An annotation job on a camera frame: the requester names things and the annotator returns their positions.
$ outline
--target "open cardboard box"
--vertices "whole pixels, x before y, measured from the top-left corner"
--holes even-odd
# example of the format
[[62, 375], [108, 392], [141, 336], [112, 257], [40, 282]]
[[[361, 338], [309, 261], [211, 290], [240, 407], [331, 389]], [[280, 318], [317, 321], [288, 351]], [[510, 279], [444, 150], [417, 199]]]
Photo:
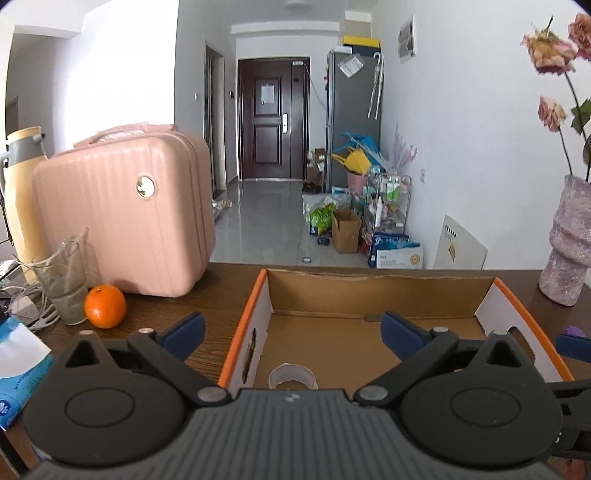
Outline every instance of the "open cardboard box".
[[410, 278], [261, 270], [219, 378], [236, 395], [268, 388], [271, 371], [299, 364], [320, 389], [350, 397], [400, 360], [384, 345], [380, 319], [397, 312], [425, 330], [446, 326], [483, 339], [517, 328], [547, 382], [573, 380], [533, 317], [498, 278]]

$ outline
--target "metal rack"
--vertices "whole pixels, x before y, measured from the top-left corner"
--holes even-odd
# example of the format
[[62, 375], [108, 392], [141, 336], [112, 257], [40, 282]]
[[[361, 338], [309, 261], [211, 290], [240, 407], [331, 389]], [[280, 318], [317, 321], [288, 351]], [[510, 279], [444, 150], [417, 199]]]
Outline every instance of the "metal rack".
[[[363, 239], [371, 246], [372, 238], [376, 232], [400, 235], [406, 233], [408, 210], [410, 207], [413, 181], [407, 175], [380, 175], [369, 176], [368, 185], [364, 188], [364, 195], [355, 195], [354, 209], [362, 213]], [[377, 200], [382, 201], [388, 208], [388, 214], [376, 226], [376, 217], [369, 206], [377, 205]]]

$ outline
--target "tiled floor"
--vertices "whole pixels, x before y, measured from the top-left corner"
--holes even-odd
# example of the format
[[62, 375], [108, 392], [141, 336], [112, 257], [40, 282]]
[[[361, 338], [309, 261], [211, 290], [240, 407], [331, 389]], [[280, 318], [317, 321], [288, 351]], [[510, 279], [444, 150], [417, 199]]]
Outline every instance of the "tiled floor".
[[[216, 221], [212, 262], [265, 265], [367, 267], [363, 254], [338, 254], [308, 233], [302, 213], [301, 183], [245, 181], [222, 197], [233, 201]], [[310, 257], [305, 264], [302, 258]]]

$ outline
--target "refrigerator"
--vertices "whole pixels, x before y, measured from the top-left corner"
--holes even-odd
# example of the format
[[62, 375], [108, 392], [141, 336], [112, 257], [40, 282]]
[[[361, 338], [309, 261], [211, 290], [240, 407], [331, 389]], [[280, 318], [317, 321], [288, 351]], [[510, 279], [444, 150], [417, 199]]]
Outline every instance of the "refrigerator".
[[[347, 171], [337, 161], [332, 160], [331, 157], [331, 154], [337, 153], [339, 147], [349, 141], [348, 138], [342, 135], [344, 132], [371, 136], [379, 145], [382, 109], [380, 106], [378, 119], [376, 120], [377, 90], [374, 108], [371, 117], [368, 119], [369, 103], [374, 88], [374, 71], [378, 59], [362, 56], [365, 66], [351, 78], [347, 78], [339, 68], [339, 62], [349, 57], [350, 55], [346, 53], [330, 52], [328, 58], [326, 192], [331, 192], [333, 187], [347, 186]], [[347, 156], [346, 150], [338, 153], [344, 157]]]

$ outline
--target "bottle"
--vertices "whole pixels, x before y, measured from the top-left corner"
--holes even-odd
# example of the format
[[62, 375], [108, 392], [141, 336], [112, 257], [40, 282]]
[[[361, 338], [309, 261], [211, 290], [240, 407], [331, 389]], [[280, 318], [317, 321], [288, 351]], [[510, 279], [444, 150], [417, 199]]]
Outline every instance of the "bottle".
[[382, 215], [384, 214], [384, 203], [382, 197], [378, 197], [378, 204], [375, 208], [375, 227], [379, 228], [382, 225]]
[[[49, 257], [31, 185], [33, 170], [47, 160], [42, 141], [41, 127], [24, 128], [8, 135], [8, 152], [0, 155], [0, 191], [4, 197], [8, 228], [18, 259], [27, 264]], [[34, 272], [24, 270], [27, 282], [35, 283]]]

